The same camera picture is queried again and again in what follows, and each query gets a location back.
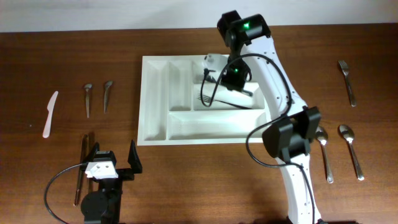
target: brown table surface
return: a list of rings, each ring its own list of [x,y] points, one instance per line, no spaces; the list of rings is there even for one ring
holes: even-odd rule
[[[280,61],[309,106],[318,106],[328,131],[335,182],[325,178],[319,143],[311,175],[324,220],[394,223],[398,220],[398,25],[271,27]],[[128,167],[137,138],[143,55],[227,54],[216,29],[111,30],[0,34],[1,223],[55,223],[43,203],[45,185],[78,163],[83,134],[94,132],[117,167]],[[352,108],[337,60],[351,67],[358,102]],[[114,80],[109,113],[103,84]],[[85,83],[94,85],[86,118]],[[59,95],[51,135],[42,137],[47,103]],[[358,181],[347,144],[337,132],[355,132],[365,180]],[[266,162],[262,144],[253,151]],[[279,170],[256,164],[244,144],[139,146],[144,173],[123,186],[121,222],[252,223],[283,220],[287,197]],[[49,192],[54,212],[82,223],[73,207],[76,170]]]

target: metal spoon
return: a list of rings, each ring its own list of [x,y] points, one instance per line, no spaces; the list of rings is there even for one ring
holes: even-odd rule
[[[90,89],[93,87],[93,84],[89,83],[84,85],[84,89],[86,90],[86,114],[87,114],[87,118],[90,117]]]
[[[318,126],[315,136],[316,136],[317,140],[319,141],[319,143],[321,144],[323,159],[325,160],[325,164],[326,164],[326,176],[327,176],[326,179],[327,179],[328,183],[331,184],[331,183],[333,183],[333,174],[331,173],[328,155],[326,154],[326,149],[325,149],[325,146],[328,142],[328,133],[325,131],[325,129],[323,127]]]
[[[340,134],[342,135],[343,138],[346,139],[349,145],[349,149],[351,151],[351,155],[353,156],[354,160],[354,166],[355,166],[355,171],[356,171],[356,176],[358,180],[364,180],[365,177],[363,176],[361,167],[359,166],[358,159],[356,158],[355,152],[354,152],[354,146],[353,146],[353,141],[354,141],[354,132],[349,128],[347,125],[342,124],[338,127],[338,130]]]
[[[105,83],[105,94],[104,94],[104,113],[107,112],[108,110],[108,98],[109,98],[109,88],[111,87],[111,85],[113,84],[113,81],[107,81]]]

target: white wall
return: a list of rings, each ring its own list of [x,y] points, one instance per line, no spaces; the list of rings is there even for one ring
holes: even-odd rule
[[[215,27],[233,9],[269,25],[398,22],[397,0],[0,0],[0,32]]]

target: fork with black handle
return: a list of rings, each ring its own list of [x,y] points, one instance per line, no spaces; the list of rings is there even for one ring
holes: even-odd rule
[[[202,97],[203,97],[203,101],[204,102],[210,103],[210,100],[211,100],[210,96],[202,95]],[[239,108],[239,109],[244,109],[244,110],[251,110],[252,109],[252,108],[248,108],[248,107],[245,107],[245,106],[236,105],[236,104],[233,104],[233,103],[228,103],[228,102],[225,102],[225,101],[222,101],[222,100],[213,100],[213,101],[217,101],[217,102],[220,102],[220,103],[225,103],[227,105],[234,106],[234,107]]]
[[[348,91],[348,96],[349,96],[349,102],[351,103],[351,106],[356,106],[356,100],[354,97],[353,89],[351,87],[351,83],[349,82],[348,79],[348,74],[349,74],[349,67],[347,63],[344,60],[339,60],[338,63],[340,64],[341,71],[344,74],[344,77],[346,78],[346,85],[347,85],[347,91]]]

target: cutlery organizer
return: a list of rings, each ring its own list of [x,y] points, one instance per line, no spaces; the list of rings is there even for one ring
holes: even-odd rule
[[[143,56],[137,145],[243,143],[248,133],[270,120],[258,83],[247,82],[252,97],[219,86],[210,108],[198,100],[205,55]],[[211,96],[215,84],[205,83]],[[261,132],[251,142],[262,142]]]

